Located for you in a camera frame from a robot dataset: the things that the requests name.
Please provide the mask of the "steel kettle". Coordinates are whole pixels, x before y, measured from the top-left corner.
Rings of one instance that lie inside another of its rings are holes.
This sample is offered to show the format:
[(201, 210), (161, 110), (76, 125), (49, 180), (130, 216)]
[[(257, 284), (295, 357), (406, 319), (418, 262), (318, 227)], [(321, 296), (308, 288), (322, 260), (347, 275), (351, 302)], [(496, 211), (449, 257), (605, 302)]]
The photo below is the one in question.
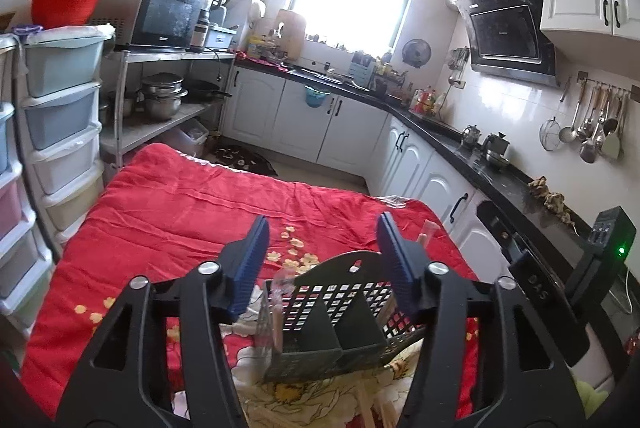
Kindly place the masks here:
[(461, 133), (461, 146), (472, 151), (478, 144), (482, 132), (476, 125), (468, 125)]

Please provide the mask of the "brown rag on counter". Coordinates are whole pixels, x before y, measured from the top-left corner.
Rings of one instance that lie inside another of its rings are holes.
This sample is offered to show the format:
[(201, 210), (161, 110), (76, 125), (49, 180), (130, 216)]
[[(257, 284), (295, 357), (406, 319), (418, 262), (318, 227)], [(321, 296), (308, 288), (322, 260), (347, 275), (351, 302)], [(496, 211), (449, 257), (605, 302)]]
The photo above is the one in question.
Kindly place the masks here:
[(538, 177), (527, 184), (529, 194), (541, 201), (544, 207), (554, 214), (563, 224), (574, 226), (570, 209), (565, 206), (565, 197), (562, 193), (552, 192), (547, 184), (547, 177)]

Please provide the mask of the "red plastic basin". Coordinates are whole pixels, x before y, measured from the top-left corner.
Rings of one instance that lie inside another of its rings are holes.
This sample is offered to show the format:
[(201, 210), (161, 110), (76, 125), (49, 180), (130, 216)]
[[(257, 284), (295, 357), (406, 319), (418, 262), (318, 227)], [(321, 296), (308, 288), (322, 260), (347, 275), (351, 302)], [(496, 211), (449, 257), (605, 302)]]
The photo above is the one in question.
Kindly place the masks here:
[(44, 29), (83, 26), (99, 0), (30, 0), (32, 23)]

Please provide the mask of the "stainless pots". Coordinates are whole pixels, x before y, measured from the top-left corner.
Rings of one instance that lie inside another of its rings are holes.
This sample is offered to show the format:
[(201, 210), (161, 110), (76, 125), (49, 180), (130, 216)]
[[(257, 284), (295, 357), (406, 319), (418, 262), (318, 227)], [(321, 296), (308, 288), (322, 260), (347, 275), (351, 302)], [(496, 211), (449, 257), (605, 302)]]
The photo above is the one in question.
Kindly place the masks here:
[(159, 72), (141, 79), (141, 93), (145, 116), (155, 121), (167, 121), (175, 117), (183, 97), (183, 77), (172, 72)]

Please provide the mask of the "steel ladle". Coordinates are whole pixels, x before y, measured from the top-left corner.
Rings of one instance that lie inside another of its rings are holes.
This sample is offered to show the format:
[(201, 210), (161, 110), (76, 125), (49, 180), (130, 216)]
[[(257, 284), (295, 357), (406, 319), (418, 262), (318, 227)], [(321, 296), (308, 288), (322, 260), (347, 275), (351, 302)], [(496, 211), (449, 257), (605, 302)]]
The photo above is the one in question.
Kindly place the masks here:
[(603, 107), (608, 97), (608, 90), (603, 88), (602, 85), (598, 85), (596, 88), (596, 96), (594, 96), (594, 104), (589, 116), (588, 125), (586, 128), (585, 140), (582, 141), (580, 146), (579, 157), (583, 162), (593, 163), (596, 161), (597, 147), (596, 136), (598, 133), (598, 126), (600, 125), (600, 119), (603, 113)]

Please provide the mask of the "red floral tablecloth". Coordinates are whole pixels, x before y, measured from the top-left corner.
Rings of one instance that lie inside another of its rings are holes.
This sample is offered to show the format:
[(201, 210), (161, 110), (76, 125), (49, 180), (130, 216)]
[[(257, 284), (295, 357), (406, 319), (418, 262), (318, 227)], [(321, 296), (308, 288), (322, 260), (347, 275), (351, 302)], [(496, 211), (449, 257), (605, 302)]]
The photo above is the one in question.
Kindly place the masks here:
[[(242, 238), (260, 215), (270, 227), (259, 274), (268, 281), (284, 267), (305, 273), (345, 252), (375, 250), (376, 220), (386, 211), (408, 239), (419, 236), (425, 220), (435, 220), (420, 201), (283, 182), (214, 166), (164, 145), (146, 146), (111, 180), (66, 244), (27, 342), (23, 385), (53, 415), (79, 356), (131, 278), (181, 277)], [(252, 426), (360, 427), (358, 378), (373, 392), (382, 391), (400, 412), (416, 369), (416, 348), (377, 372), (263, 384), (256, 375), (258, 311), (258, 301), (250, 301), (239, 322), (222, 331)]]

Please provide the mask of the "plastic drawer tower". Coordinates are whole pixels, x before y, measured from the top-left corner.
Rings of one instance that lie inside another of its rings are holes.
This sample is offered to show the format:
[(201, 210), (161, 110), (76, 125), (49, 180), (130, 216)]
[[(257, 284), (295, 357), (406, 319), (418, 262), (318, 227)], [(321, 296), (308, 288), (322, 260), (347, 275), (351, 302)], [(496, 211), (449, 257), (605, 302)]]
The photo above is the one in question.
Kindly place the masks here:
[(103, 191), (100, 68), (111, 24), (25, 38), (14, 59), (17, 140), (44, 235), (61, 255)]
[(1, 37), (1, 317), (25, 339), (49, 289), (53, 259), (37, 224), (18, 154), (12, 81), (18, 41)]

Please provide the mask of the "plastic drawer tower right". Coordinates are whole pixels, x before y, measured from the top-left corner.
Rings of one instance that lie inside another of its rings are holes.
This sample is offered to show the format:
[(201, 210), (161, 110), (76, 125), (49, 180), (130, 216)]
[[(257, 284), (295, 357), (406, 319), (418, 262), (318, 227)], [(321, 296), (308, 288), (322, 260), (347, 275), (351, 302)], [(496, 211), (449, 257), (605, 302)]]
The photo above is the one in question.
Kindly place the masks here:
[(17, 140), (44, 235), (61, 255), (103, 191), (100, 68), (111, 24), (25, 38), (14, 59)]

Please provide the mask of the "black microwave oven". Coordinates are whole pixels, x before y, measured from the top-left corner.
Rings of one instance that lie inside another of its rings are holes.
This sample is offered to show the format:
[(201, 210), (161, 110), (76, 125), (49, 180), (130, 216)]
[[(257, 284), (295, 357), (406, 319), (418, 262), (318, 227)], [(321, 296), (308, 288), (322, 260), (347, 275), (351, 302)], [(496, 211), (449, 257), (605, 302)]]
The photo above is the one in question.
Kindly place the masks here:
[(99, 0), (89, 24), (111, 24), (120, 48), (190, 47), (203, 0)]

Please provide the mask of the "metal shelf rack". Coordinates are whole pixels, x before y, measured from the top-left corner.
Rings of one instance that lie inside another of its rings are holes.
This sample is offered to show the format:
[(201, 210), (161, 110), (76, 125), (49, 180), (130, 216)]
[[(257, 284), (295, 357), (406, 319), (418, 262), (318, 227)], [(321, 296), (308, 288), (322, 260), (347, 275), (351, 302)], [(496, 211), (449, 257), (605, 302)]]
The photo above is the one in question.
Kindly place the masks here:
[(214, 84), (214, 95), (205, 102), (186, 102), (186, 79), (194, 62), (213, 62), (228, 72), (234, 54), (206, 52), (137, 52), (116, 50), (102, 60), (103, 88), (110, 91), (112, 119), (103, 125), (100, 148), (115, 170), (125, 164), (125, 156), (164, 132), (198, 117), (217, 99), (228, 95), (222, 82)]

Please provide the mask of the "chopsticks pair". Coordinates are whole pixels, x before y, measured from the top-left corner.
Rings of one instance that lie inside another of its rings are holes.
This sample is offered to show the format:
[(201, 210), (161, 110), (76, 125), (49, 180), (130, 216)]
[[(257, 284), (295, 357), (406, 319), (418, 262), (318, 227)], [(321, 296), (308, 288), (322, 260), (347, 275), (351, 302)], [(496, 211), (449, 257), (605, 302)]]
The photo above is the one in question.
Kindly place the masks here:
[(290, 267), (284, 267), (276, 274), (271, 283), (270, 307), (272, 318), (273, 348), (283, 350), (283, 326), (285, 302), (295, 290), (296, 273)]
[(398, 414), (391, 400), (388, 400), (382, 391), (373, 392), (367, 380), (358, 378), (354, 385), (362, 426), (375, 428), (379, 420), (383, 428), (396, 428)]
[(425, 251), (429, 251), (431, 243), (433, 243), (434, 239), (439, 237), (439, 233), (440, 225), (438, 223), (431, 220), (425, 220), (416, 241), (423, 247)]

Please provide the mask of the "plastic drawer tower left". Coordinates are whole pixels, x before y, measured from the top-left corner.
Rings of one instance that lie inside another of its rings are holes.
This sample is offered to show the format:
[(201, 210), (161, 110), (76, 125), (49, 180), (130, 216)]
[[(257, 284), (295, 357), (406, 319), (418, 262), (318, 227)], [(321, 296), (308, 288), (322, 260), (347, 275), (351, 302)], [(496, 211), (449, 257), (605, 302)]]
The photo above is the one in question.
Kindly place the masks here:
[(53, 259), (37, 224), (18, 154), (12, 81), (18, 41), (1, 37), (1, 317), (25, 339), (49, 289)]

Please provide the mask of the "small wall fan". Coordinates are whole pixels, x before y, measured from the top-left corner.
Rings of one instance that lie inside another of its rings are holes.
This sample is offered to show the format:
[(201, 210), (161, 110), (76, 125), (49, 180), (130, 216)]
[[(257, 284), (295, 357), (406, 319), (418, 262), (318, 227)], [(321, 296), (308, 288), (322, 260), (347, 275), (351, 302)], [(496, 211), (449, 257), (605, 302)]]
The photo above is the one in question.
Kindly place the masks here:
[(420, 69), (432, 58), (431, 45), (423, 39), (411, 39), (402, 48), (401, 57), (404, 64)]

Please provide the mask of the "dark green utensil basket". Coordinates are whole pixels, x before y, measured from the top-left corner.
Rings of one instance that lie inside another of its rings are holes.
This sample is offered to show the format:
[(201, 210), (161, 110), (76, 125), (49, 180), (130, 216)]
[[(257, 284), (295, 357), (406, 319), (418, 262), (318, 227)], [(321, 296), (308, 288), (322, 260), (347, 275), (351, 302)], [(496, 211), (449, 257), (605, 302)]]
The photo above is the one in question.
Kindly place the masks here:
[(266, 281), (255, 349), (264, 382), (313, 382), (375, 370), (424, 336), (397, 307), (381, 255), (352, 251), (295, 278), (285, 302), (283, 350), (273, 348)]

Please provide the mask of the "metal strainer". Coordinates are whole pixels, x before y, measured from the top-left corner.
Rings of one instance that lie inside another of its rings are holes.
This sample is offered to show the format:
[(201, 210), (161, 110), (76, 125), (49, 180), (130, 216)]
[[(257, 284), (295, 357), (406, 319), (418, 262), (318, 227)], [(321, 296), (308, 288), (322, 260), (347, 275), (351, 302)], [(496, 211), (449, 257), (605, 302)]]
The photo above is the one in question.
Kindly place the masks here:
[(539, 128), (538, 131), (538, 139), (542, 148), (548, 153), (552, 153), (552, 151), (557, 151), (560, 148), (560, 131), (561, 125), (558, 121), (558, 114), (563, 106), (567, 93), (570, 91), (570, 84), (572, 84), (572, 77), (569, 76), (566, 83), (564, 84), (562, 95), (559, 99), (558, 106), (555, 108), (555, 112), (553, 116), (546, 120)]

